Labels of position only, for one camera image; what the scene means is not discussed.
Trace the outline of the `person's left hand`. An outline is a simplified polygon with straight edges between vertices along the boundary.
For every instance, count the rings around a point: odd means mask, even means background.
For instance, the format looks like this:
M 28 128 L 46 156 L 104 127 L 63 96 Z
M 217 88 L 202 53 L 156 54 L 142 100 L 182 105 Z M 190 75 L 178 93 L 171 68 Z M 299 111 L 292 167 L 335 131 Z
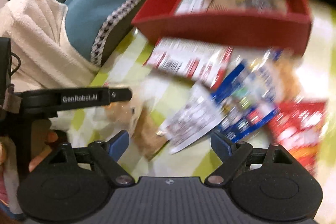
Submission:
M 49 119 L 33 116 L 10 115 L 1 119 L 1 137 L 7 136 L 15 145 L 17 171 L 19 179 L 24 179 L 30 172 L 32 158 L 44 149 L 47 135 L 51 131 Z

